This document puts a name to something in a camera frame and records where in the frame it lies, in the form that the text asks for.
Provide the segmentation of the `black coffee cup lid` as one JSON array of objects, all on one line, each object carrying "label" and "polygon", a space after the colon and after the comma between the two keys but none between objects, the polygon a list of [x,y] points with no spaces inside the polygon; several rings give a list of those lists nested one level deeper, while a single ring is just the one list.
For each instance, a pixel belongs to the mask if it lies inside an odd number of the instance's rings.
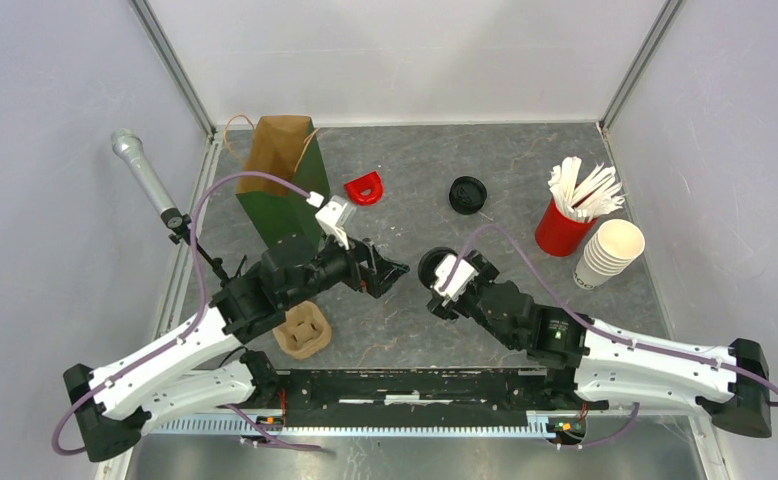
[{"label": "black coffee cup lid", "polygon": [[417,266],[420,283],[426,289],[432,289],[436,281],[436,268],[446,256],[455,254],[456,251],[449,247],[435,247],[425,252]]}]

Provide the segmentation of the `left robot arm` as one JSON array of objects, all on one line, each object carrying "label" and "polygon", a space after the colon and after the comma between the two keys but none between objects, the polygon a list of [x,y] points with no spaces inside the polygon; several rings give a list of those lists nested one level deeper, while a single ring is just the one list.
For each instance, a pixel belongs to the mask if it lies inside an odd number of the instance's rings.
[{"label": "left robot arm", "polygon": [[68,415],[83,441],[76,451],[97,463],[129,450],[180,413],[246,400],[255,407],[271,405],[278,379],[251,371],[246,361],[194,380],[183,375],[282,325],[287,311],[338,284],[379,298],[408,271],[369,239],[341,245],[328,237],[321,249],[300,234],[279,240],[245,273],[205,298],[182,325],[109,365],[76,364],[64,372],[72,403]]}]

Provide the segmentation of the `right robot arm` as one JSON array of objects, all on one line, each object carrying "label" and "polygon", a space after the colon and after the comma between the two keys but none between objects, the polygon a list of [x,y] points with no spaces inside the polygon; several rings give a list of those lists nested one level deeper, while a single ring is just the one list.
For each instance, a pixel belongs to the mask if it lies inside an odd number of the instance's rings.
[{"label": "right robot arm", "polygon": [[768,364],[761,345],[737,338],[728,346],[678,343],[637,334],[586,314],[540,305],[479,252],[459,259],[436,247],[419,261],[417,276],[432,295],[428,310],[444,320],[474,320],[509,350],[547,370],[545,400],[687,407],[704,412],[726,432],[771,437]]}]

